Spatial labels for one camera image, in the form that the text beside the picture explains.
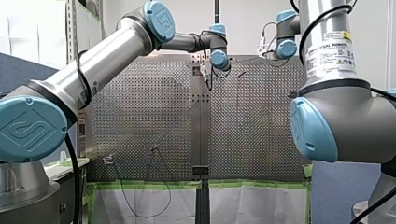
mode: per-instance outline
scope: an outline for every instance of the black cable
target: black cable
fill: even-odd
[[[9,94],[9,92],[0,92],[0,99],[6,97]]]
[[[119,176],[119,179],[120,179],[121,191],[122,191],[122,194],[123,194],[123,196],[124,196],[124,198],[125,198],[125,202],[128,204],[129,209],[131,210],[131,212],[132,212],[136,217],[142,217],[142,218],[158,217],[158,216],[162,215],[162,214],[166,211],[166,209],[168,209],[169,205],[170,205],[171,202],[172,202],[172,193],[171,193],[171,189],[169,188],[168,183],[166,183],[165,181],[163,181],[163,183],[164,183],[164,184],[166,185],[166,187],[168,188],[168,192],[169,192],[169,201],[168,201],[168,204],[165,206],[165,208],[164,208],[160,213],[158,213],[158,214],[156,214],[156,215],[152,215],[152,216],[148,216],[148,217],[138,215],[138,214],[136,213],[136,211],[132,208],[132,206],[129,204],[128,198],[126,197],[126,194],[125,194],[125,191],[124,191],[124,188],[123,188],[123,182],[122,182],[122,176],[121,176],[121,173],[120,173],[120,168],[119,168],[119,166],[117,165],[117,163],[116,163],[115,161],[114,161],[114,166],[116,167],[116,172],[117,172],[117,175]],[[161,172],[161,170],[160,170],[157,166],[153,166],[153,167],[160,173],[161,178],[164,179],[164,177],[163,177],[163,172]]]
[[[289,62],[290,59],[287,59],[287,60],[286,60],[285,62],[283,62],[282,64],[272,64],[272,63],[270,63],[270,60],[268,59],[268,54],[269,54],[269,53],[274,53],[273,50],[270,50],[270,47],[271,47],[272,44],[274,43],[275,39],[276,39],[276,36],[274,36],[274,38],[271,40],[270,44],[269,44],[268,47],[267,47],[267,51],[265,51],[265,52],[262,54],[262,56],[264,56],[265,61],[267,61],[268,65],[270,65],[271,67],[274,67],[274,68],[279,68],[279,67],[285,66],[285,65]]]
[[[209,80],[207,80],[205,83],[206,83],[207,89],[209,91],[212,91],[212,89],[213,89],[213,73],[212,72],[210,73],[210,86],[209,86]]]
[[[219,73],[215,72],[215,69],[212,67],[212,70],[210,71],[210,76],[213,77],[213,74],[215,74],[215,76],[218,78],[226,78],[228,75],[230,75],[230,73],[231,73],[231,67],[224,76],[220,76]]]
[[[80,203],[81,203],[81,192],[80,192],[80,175],[79,175],[79,168],[78,168],[78,160],[76,156],[76,152],[74,150],[72,141],[70,140],[70,136],[67,133],[66,138],[64,139],[67,145],[67,150],[70,154],[70,159],[72,161],[73,166],[73,173],[75,175],[75,210],[73,215],[73,224],[78,224],[79,220],[79,211],[80,211]]]
[[[379,89],[376,88],[371,88],[370,89],[372,92],[381,94],[387,98],[389,98],[391,101],[396,103],[396,97],[393,96],[392,94],[385,92],[385,91],[381,91]],[[357,217],[355,217],[350,224],[359,224],[360,221],[362,221],[365,217],[367,217],[370,213],[372,213],[375,209],[377,209],[378,207],[380,207],[381,205],[383,205],[384,203],[386,203],[387,201],[389,201],[391,198],[393,198],[396,195],[396,187],[393,188],[388,194],[386,194],[384,197],[382,197],[381,199],[379,199],[376,203],[374,203],[373,205],[371,205],[370,207],[368,207],[364,212],[362,212],[360,215],[358,215]]]
[[[348,13],[352,12],[353,7],[356,5],[357,2],[358,2],[358,0],[355,0],[355,2],[352,4],[352,9],[350,9],[350,11]],[[290,0],[290,4],[293,7],[294,11],[296,11],[297,13],[300,13],[300,10],[297,8],[296,4],[294,3],[294,0]]]
[[[306,39],[309,37],[309,35],[311,34],[312,30],[321,22],[321,20],[323,20],[323,18],[325,18],[326,16],[330,15],[331,13],[341,10],[341,9],[348,9],[348,13],[352,11],[353,6],[351,5],[341,5],[338,7],[334,7],[332,9],[329,9],[325,12],[323,12],[322,14],[320,14],[311,24],[309,24],[309,26],[306,28],[304,34],[301,37],[301,41],[300,41],[300,49],[299,49],[299,53],[300,53],[300,61],[302,64],[304,64],[304,59],[303,59],[303,53],[304,53],[304,44]]]
[[[291,3],[291,6],[293,7],[294,11],[296,11],[297,13],[300,13],[300,10],[295,5],[294,0],[290,0],[290,3]]]
[[[396,195],[396,187],[392,189],[388,194],[386,194],[384,197],[382,197],[380,200],[378,200],[376,203],[371,205],[369,208],[367,208],[364,212],[362,212],[360,215],[355,217],[350,224],[359,224],[360,221],[362,221],[365,217],[367,217],[370,213],[372,213],[375,209],[380,207],[382,204],[386,203],[389,201],[391,198],[393,198]]]
[[[85,91],[87,92],[87,99],[85,101],[85,105],[81,109],[84,109],[85,107],[87,107],[87,105],[91,102],[91,99],[92,99],[92,92],[91,92],[90,83],[88,83],[87,78],[85,78],[84,73],[81,71],[81,63],[79,61],[80,58],[81,58],[81,55],[84,54],[85,52],[87,52],[87,50],[83,50],[82,52],[80,52],[77,55],[77,59],[76,59],[77,73],[78,73],[78,76],[81,79],[81,81],[84,83]]]
[[[225,42],[225,44],[228,45],[228,41],[227,41],[227,39],[226,39],[223,35],[220,35],[220,34],[218,34],[218,33],[216,33],[216,32],[207,31],[207,30],[202,31],[202,32],[201,32],[201,35],[203,35],[204,33],[209,33],[209,34],[212,34],[212,35],[216,35],[216,36],[220,37],[221,39],[223,39],[224,42]]]
[[[396,97],[393,96],[392,94],[387,93],[387,92],[385,92],[385,91],[381,91],[381,90],[376,89],[376,88],[371,88],[370,90],[371,90],[372,92],[376,92],[376,93],[378,93],[378,94],[381,94],[381,95],[383,95],[383,96],[386,96],[387,98],[389,98],[390,100],[392,100],[392,101],[394,101],[394,102],[396,103]]]

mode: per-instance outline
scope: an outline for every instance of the industrial robot arm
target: industrial robot arm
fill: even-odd
[[[376,208],[386,202],[378,203],[381,197],[390,192],[389,200],[396,192],[396,104],[391,97],[396,92],[373,97],[370,83],[357,75],[348,22],[350,1],[299,2],[299,16],[291,10],[277,16],[275,53],[278,59],[291,58],[297,51],[294,36],[302,34],[299,52],[306,83],[290,106],[294,143],[314,161],[382,164],[369,200],[370,209]],[[395,204],[390,199],[373,209],[368,223],[395,223]]]
[[[78,111],[97,92],[137,57],[155,49],[211,49],[214,68],[231,68],[224,25],[216,23],[201,35],[176,34],[169,9],[150,1],[125,15],[113,35],[81,52],[65,69],[44,81],[31,80],[0,100],[0,219],[18,224],[60,223],[59,213],[48,209],[56,210],[59,204],[42,205],[48,202],[45,198],[56,199],[59,185],[49,182],[39,160],[59,148],[77,122]],[[47,214],[37,215],[42,218],[38,220],[26,218],[27,203],[45,206],[40,211]],[[9,212],[11,205],[15,213]]]
[[[143,7],[125,15],[113,35],[79,55],[65,69],[44,81],[32,80],[5,97],[1,103],[3,113],[13,108],[12,105],[17,101],[26,105],[29,105],[23,102],[26,99],[39,101],[44,108],[49,108],[48,111],[57,111],[52,118],[62,125],[53,126],[57,141],[53,139],[53,135],[52,144],[47,145],[47,141],[40,141],[32,146],[34,150],[21,147],[11,151],[9,146],[13,146],[18,140],[10,141],[8,147],[0,147],[0,161],[27,162],[48,156],[62,143],[65,128],[70,128],[77,121],[78,110],[88,104],[99,90],[133,60],[149,55],[155,49],[187,52],[211,49],[210,62],[213,67],[222,71],[228,71],[231,67],[227,57],[224,25],[213,24],[201,35],[176,34],[175,22],[168,8],[160,2],[147,2]],[[14,120],[14,117],[7,114],[4,124]]]

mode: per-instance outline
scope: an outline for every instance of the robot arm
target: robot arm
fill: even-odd
[[[297,51],[294,36],[340,6],[347,6],[347,1],[301,0],[300,16],[290,10],[279,13],[276,57],[292,57]],[[320,21],[300,52],[307,81],[290,106],[292,135],[300,152],[316,161],[392,161],[395,104],[373,97],[369,82],[356,73],[347,7]]]
[[[187,52],[196,52],[210,49],[210,63],[214,68],[228,71],[231,68],[227,57],[227,39],[225,27],[216,23],[210,26],[208,31],[200,35],[175,34],[172,41],[165,43],[161,49],[176,49]]]
[[[0,141],[4,143],[0,147],[0,161],[19,163],[48,156],[77,121],[78,110],[133,60],[155,49],[187,52],[211,49],[213,67],[223,71],[230,69],[224,25],[214,24],[201,36],[176,34],[169,9],[160,2],[147,2],[125,15],[113,35],[79,55],[65,69],[44,81],[32,80],[0,101],[0,116],[5,118],[0,126],[13,130],[0,134]],[[17,109],[29,113],[38,111],[40,115],[45,112],[46,119],[32,115],[18,117]],[[34,144],[25,144],[22,131],[29,131],[25,128],[33,124],[44,131],[34,139]]]

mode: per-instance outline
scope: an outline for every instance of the pegboard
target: pegboard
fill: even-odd
[[[297,59],[274,68],[263,59],[244,61],[251,58],[234,57],[231,74],[214,78],[213,91],[199,103],[192,96],[205,84],[193,72],[196,58],[162,55],[131,63],[89,109],[89,181],[192,180],[196,144],[198,156],[208,158],[210,178],[303,180],[309,161],[292,143],[289,125],[289,94],[304,85],[303,68]],[[206,120],[208,138],[196,132]],[[151,152],[155,146],[161,153]],[[110,154],[121,176],[104,166]]]
[[[189,62],[140,60],[93,98],[90,181],[191,179],[190,73]],[[104,166],[110,154],[120,174]]]
[[[244,58],[236,57],[241,63],[233,64],[231,74],[214,81],[210,178],[302,180],[309,161],[292,142],[289,107],[290,92],[304,85],[303,67],[297,59],[273,67]]]

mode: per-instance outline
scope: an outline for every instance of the metal post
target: metal post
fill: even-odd
[[[215,0],[215,23],[220,23],[220,0]]]

